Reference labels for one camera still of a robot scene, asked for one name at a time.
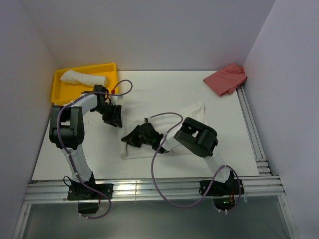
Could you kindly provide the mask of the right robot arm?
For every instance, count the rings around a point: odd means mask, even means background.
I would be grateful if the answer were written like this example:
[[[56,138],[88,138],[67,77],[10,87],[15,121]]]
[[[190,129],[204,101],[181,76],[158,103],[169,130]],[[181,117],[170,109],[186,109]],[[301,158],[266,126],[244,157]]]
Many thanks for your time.
[[[149,145],[159,154],[172,152],[178,147],[190,151],[201,157],[206,162],[213,174],[216,174],[216,190],[221,194],[227,194],[233,188],[233,182],[229,178],[231,169],[219,152],[217,132],[193,119],[186,117],[181,126],[176,126],[165,134],[155,130],[148,119],[143,124],[137,125],[128,135],[121,139],[122,142],[140,148]]]

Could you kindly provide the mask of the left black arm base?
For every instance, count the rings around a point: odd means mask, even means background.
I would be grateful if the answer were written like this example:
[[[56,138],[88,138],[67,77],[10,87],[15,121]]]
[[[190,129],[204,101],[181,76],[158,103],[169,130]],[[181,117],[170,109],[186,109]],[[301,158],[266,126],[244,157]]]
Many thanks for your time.
[[[63,177],[63,183],[68,187],[67,200],[78,201],[80,214],[95,214],[102,199],[110,201],[112,198],[114,185],[111,183],[97,184],[93,173],[89,181],[84,182],[85,185],[93,188],[93,191],[68,176]]]

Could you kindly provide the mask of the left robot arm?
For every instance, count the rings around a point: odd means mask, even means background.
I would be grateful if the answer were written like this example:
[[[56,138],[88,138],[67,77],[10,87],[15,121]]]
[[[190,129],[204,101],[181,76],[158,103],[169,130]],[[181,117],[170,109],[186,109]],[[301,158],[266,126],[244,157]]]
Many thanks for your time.
[[[95,197],[97,186],[83,151],[83,116],[88,112],[97,112],[104,123],[122,127],[122,106],[111,103],[108,94],[104,86],[95,85],[93,91],[83,92],[79,98],[64,106],[53,106],[50,112],[49,139],[61,149],[71,169],[69,190],[86,199]]]

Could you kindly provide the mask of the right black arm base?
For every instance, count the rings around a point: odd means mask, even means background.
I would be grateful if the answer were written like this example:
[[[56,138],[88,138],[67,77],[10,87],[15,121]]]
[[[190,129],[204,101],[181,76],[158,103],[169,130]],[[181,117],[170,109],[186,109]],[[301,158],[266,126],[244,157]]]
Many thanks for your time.
[[[235,196],[245,193],[242,180],[239,180],[240,187],[236,179],[228,179],[225,183],[214,181],[208,190],[209,183],[209,180],[200,181],[199,194],[203,196],[208,191],[207,197],[217,197],[213,200],[214,205],[218,211],[225,213],[236,205]]]

